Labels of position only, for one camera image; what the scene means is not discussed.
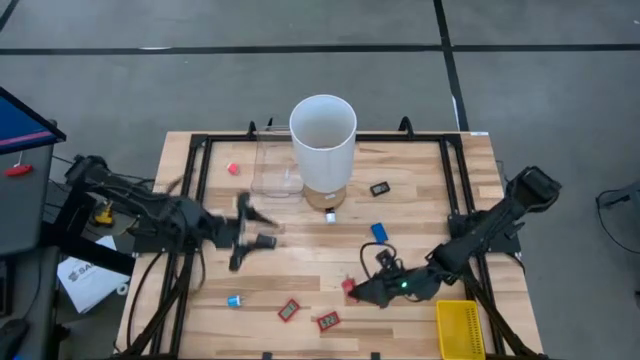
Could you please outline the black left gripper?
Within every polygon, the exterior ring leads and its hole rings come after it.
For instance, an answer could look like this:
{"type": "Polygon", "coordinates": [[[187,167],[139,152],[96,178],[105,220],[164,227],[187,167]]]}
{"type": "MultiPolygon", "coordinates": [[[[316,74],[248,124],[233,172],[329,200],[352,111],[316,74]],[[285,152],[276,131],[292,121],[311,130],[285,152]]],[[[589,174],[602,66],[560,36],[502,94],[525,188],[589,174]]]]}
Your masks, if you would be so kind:
{"type": "Polygon", "coordinates": [[[231,249],[229,260],[229,270],[237,272],[244,259],[252,252],[263,250],[274,250],[274,247],[256,247],[249,245],[244,239],[246,222],[254,221],[268,226],[278,228],[279,224],[258,212],[252,205],[249,205],[250,194],[242,192],[236,201],[237,216],[228,218],[222,215],[213,217],[213,237],[212,242],[218,249],[231,249]]]}

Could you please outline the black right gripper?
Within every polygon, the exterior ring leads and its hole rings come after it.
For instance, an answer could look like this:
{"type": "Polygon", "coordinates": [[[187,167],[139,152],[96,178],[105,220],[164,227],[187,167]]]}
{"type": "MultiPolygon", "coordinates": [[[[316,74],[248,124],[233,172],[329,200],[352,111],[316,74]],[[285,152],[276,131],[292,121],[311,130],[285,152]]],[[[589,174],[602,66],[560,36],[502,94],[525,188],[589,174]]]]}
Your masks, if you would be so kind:
{"type": "Polygon", "coordinates": [[[366,280],[352,289],[352,294],[359,301],[387,307],[398,296],[412,302],[430,300],[440,289],[443,270],[435,262],[406,269],[401,260],[388,250],[380,252],[376,260],[381,265],[376,278],[366,280]]]}

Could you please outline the red cube USB charger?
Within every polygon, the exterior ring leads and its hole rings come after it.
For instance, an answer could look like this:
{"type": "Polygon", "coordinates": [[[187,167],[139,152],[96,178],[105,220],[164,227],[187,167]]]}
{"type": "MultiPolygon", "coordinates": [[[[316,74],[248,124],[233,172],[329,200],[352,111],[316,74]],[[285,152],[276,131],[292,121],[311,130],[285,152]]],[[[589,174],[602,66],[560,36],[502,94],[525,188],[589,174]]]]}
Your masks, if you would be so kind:
{"type": "Polygon", "coordinates": [[[356,299],[355,297],[353,297],[351,295],[351,292],[355,289],[356,287],[356,281],[354,278],[352,277],[346,277],[342,283],[341,283],[341,287],[343,289],[343,293],[345,295],[345,298],[347,299],[348,302],[350,303],[358,303],[359,300],[356,299]]]}

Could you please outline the red digital clock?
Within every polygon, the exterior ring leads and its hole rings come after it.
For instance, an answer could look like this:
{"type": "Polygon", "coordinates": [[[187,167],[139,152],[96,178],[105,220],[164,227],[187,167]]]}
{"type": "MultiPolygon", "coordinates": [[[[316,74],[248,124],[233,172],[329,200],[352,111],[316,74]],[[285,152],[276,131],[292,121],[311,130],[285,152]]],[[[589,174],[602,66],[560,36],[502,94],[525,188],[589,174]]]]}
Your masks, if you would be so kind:
{"type": "Polygon", "coordinates": [[[301,306],[299,303],[295,299],[291,298],[278,311],[277,315],[283,322],[289,322],[300,309],[301,306]]]}
{"type": "Polygon", "coordinates": [[[316,323],[321,332],[325,332],[330,328],[338,325],[341,322],[341,319],[336,311],[332,311],[325,315],[319,316],[316,319],[316,323]]]}

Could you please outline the clear plastic bin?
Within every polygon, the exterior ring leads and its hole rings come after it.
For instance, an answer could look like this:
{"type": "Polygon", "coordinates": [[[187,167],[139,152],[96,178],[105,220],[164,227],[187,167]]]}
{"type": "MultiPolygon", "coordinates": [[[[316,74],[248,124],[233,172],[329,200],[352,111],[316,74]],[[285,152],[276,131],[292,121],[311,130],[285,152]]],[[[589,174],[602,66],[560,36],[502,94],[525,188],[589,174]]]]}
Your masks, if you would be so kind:
{"type": "Polygon", "coordinates": [[[269,123],[256,133],[251,190],[265,197],[288,198],[303,191],[290,129],[269,123]]]}

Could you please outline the yellow plastic basket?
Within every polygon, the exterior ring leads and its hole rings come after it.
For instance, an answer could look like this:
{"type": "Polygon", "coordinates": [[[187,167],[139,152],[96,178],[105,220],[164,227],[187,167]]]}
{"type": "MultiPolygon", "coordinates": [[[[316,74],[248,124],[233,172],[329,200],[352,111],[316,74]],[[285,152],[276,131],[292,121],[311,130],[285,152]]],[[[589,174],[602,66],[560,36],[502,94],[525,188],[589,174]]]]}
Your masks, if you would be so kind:
{"type": "Polygon", "coordinates": [[[443,360],[486,360],[478,307],[471,300],[438,300],[437,330],[443,360]]]}

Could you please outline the white table lamp wooden base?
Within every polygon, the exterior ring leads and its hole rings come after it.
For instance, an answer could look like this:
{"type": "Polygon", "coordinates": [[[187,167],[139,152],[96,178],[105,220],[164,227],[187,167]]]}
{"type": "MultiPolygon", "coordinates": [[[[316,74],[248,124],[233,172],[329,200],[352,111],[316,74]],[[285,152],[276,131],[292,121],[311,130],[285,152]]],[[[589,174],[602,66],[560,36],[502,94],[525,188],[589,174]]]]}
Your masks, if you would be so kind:
{"type": "Polygon", "coordinates": [[[339,207],[353,172],[358,119],[344,99],[319,94],[300,101],[289,130],[303,195],[314,209],[339,207]]]}

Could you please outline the yellow tool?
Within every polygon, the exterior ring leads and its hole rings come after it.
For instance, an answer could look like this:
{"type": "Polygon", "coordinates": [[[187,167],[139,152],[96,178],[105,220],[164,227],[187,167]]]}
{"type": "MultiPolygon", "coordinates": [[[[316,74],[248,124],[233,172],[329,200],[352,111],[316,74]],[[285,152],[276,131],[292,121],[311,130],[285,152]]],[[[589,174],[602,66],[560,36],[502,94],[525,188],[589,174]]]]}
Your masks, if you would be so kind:
{"type": "Polygon", "coordinates": [[[106,202],[93,214],[93,223],[99,227],[111,228],[114,225],[112,203],[106,202]]]}

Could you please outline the white paper box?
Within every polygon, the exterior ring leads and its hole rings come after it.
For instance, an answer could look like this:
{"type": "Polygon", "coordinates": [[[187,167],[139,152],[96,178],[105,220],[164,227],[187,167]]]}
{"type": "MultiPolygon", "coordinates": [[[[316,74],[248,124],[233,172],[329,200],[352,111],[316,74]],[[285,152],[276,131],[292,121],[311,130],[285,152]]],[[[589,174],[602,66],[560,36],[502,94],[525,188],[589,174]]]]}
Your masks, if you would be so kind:
{"type": "Polygon", "coordinates": [[[57,276],[79,314],[88,312],[113,292],[126,295],[131,279],[130,275],[74,257],[58,264],[57,276]]]}

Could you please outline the grey cabinet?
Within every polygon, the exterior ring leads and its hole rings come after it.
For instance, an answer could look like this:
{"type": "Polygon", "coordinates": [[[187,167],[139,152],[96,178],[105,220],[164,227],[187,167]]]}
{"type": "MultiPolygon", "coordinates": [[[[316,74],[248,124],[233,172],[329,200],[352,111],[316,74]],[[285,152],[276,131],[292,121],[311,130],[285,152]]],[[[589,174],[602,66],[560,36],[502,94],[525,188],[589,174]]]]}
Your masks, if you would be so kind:
{"type": "Polygon", "coordinates": [[[0,155],[0,258],[35,249],[40,241],[53,145],[0,155]],[[18,160],[32,165],[25,175],[8,177],[18,160]]]}

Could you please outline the monitor with blue screen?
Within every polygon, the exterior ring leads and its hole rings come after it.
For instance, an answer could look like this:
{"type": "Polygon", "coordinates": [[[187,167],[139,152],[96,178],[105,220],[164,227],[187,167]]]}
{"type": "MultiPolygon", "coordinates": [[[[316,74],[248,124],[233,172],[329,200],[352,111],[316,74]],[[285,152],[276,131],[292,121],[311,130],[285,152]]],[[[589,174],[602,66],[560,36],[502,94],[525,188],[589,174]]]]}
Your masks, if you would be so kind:
{"type": "Polygon", "coordinates": [[[57,124],[0,86],[0,155],[65,142],[57,124]]]}

